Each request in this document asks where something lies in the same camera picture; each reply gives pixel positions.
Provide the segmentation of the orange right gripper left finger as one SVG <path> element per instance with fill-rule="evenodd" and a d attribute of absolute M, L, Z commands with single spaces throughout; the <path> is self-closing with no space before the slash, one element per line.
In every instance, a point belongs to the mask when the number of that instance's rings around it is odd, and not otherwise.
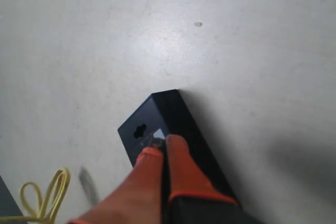
<path fill-rule="evenodd" d="M 107 198 L 69 223 L 161 223 L 163 153 L 146 147 Z"/>

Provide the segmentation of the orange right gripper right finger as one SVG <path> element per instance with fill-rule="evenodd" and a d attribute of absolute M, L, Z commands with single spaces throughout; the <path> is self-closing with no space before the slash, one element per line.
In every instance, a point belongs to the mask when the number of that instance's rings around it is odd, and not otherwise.
<path fill-rule="evenodd" d="M 171 192 L 171 223 L 218 222 L 226 207 L 237 207 L 233 197 L 215 189 L 210 179 L 194 162 L 186 140 L 179 135 L 166 139 Z"/>

